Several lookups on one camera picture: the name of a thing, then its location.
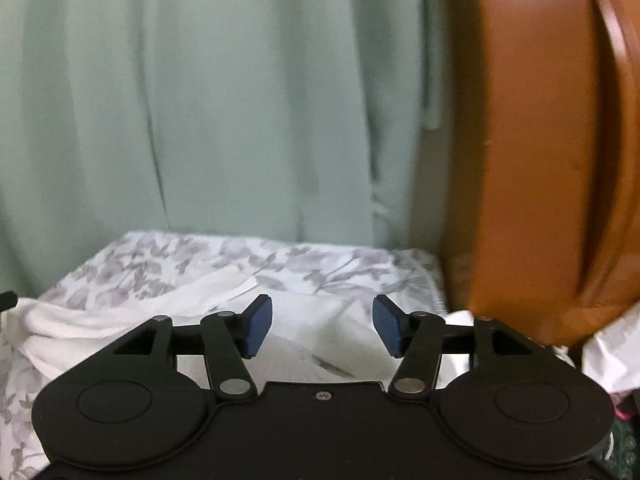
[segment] floral pattern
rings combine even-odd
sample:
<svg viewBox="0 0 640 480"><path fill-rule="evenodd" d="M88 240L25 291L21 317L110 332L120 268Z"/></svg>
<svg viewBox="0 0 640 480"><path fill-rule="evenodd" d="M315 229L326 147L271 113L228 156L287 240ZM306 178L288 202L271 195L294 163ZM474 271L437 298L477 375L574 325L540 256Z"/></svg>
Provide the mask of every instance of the floral pattern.
<svg viewBox="0 0 640 480"><path fill-rule="evenodd" d="M159 232L125 235L40 299L75 310L111 308L130 299L160 296L226 266L237 266L273 290L347 296L365 309L371 308L375 295L388 294L407 311L446 314L437 259L419 250ZM31 425L33 399L45 382L0 335L0 477L4 480L30 479L47 465Z"/></svg>

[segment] wooden cabinet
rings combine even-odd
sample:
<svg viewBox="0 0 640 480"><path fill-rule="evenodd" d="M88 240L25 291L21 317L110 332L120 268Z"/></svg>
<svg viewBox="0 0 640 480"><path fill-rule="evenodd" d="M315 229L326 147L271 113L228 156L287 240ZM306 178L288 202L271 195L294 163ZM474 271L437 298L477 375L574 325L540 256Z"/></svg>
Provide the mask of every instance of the wooden cabinet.
<svg viewBox="0 0 640 480"><path fill-rule="evenodd" d="M575 345L640 299L640 0L449 8L449 299Z"/></svg>

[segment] curtain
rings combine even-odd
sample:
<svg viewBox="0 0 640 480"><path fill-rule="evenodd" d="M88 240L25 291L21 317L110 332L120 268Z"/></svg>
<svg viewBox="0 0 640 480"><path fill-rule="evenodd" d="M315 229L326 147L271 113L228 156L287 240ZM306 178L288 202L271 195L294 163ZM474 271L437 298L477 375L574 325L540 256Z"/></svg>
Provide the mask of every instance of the curtain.
<svg viewBox="0 0 640 480"><path fill-rule="evenodd" d="M0 288L128 230L404 245L424 4L0 0Z"/></svg>

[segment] black object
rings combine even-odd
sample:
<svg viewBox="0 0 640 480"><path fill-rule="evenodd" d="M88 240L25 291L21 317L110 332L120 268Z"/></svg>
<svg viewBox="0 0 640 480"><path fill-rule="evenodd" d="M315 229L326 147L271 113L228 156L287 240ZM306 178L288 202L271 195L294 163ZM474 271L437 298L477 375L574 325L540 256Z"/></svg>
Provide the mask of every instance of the black object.
<svg viewBox="0 0 640 480"><path fill-rule="evenodd" d="M271 323L259 296L200 326L149 320L48 384L33 425L51 465L37 480L604 480L613 422L593 381L495 320L448 326L376 298L374 325L403 357L378 383L269 383L241 358ZM434 390L442 353L472 370ZM202 354L210 390L175 370Z"/></svg>

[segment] light green curtain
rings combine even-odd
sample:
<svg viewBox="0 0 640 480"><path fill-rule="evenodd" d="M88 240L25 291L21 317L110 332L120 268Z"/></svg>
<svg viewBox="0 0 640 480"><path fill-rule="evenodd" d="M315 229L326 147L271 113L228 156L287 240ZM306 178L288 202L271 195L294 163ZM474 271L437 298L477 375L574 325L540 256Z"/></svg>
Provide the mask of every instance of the light green curtain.
<svg viewBox="0 0 640 480"><path fill-rule="evenodd" d="M0 0L0 288L133 229L402 246L424 2Z"/></svg>

